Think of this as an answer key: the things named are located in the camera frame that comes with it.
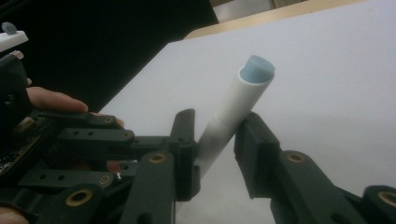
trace black mechanical part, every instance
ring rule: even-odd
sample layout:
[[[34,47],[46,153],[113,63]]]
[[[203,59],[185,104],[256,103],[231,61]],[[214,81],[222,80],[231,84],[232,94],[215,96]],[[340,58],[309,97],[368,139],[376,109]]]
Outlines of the black mechanical part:
[[[200,190],[199,167],[194,166],[194,110],[177,113],[169,139],[169,151],[175,156],[177,201],[186,202]]]
[[[142,157],[120,224],[175,223],[174,166],[167,151]]]
[[[0,59],[0,153],[11,131],[32,110],[26,92],[27,77],[23,64],[12,54]]]
[[[57,122],[68,128],[84,129],[122,129],[114,116],[95,116],[92,113],[72,113],[59,111],[41,111],[41,118],[56,119]]]
[[[278,224],[396,223],[396,189],[369,187],[363,198],[337,188],[308,156],[282,151],[251,113],[235,137],[235,157],[251,198],[271,198]]]
[[[100,223],[102,200],[103,190],[99,186],[76,185],[53,197],[36,224]]]

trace hand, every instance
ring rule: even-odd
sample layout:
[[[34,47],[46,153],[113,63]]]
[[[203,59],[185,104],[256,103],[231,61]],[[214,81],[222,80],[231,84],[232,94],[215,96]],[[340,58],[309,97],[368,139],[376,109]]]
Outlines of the hand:
[[[87,112],[88,107],[79,100],[56,91],[47,91],[41,87],[27,88],[30,102],[38,109],[64,112]]]
[[[65,112],[87,112],[88,107],[79,100],[60,92],[47,91],[40,87],[27,88],[32,105],[38,109]],[[0,207],[0,224],[28,224],[23,215],[11,208]]]
[[[0,207],[0,223],[1,224],[29,224],[29,222],[18,211]]]

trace white surface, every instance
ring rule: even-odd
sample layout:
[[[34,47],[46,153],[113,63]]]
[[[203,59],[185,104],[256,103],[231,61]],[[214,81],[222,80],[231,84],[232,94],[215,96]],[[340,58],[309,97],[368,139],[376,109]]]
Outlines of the white surface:
[[[198,140],[238,68],[260,55],[276,77],[253,111],[284,150],[308,154],[358,195],[396,187],[394,8],[375,0],[169,44],[102,112],[136,135],[168,135],[175,114],[192,107]],[[268,203],[248,198],[230,143],[177,223],[273,223]]]
[[[23,42],[28,41],[24,31],[18,31],[15,35],[8,35],[6,33],[0,34],[0,52],[6,49],[13,48]]]

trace white tube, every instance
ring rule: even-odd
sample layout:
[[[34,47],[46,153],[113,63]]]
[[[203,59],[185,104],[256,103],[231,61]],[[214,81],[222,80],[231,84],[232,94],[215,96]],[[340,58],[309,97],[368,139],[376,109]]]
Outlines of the white tube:
[[[274,78],[275,68],[259,56],[251,56],[239,70],[198,142],[196,164],[201,178],[235,134]]]

